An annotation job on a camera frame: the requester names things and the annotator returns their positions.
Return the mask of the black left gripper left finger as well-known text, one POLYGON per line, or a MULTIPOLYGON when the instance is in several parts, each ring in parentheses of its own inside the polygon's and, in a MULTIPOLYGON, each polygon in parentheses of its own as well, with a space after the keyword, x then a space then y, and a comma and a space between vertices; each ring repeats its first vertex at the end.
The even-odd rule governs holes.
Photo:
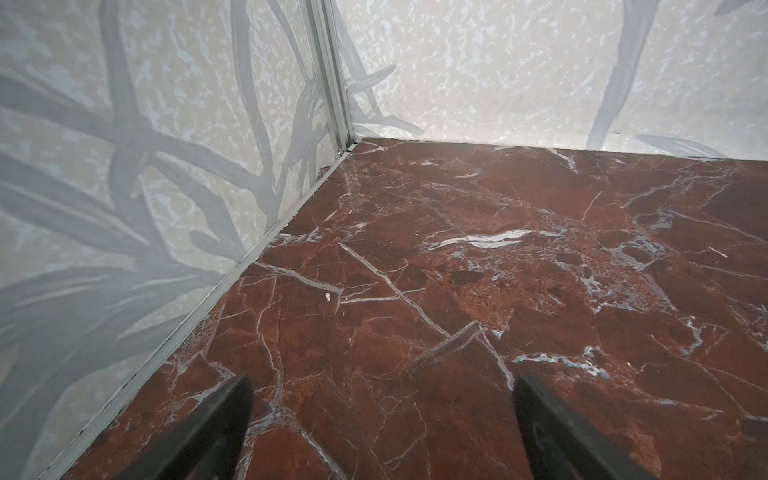
POLYGON ((252 405, 250 379, 230 379, 116 477, 232 479, 252 405))

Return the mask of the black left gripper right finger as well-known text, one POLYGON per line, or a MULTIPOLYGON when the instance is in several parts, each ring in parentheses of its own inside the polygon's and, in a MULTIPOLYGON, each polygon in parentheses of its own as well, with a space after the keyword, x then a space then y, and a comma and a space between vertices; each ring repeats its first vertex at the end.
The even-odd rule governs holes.
POLYGON ((651 479, 617 444, 538 378, 521 374, 512 391, 529 468, 536 479, 651 479))

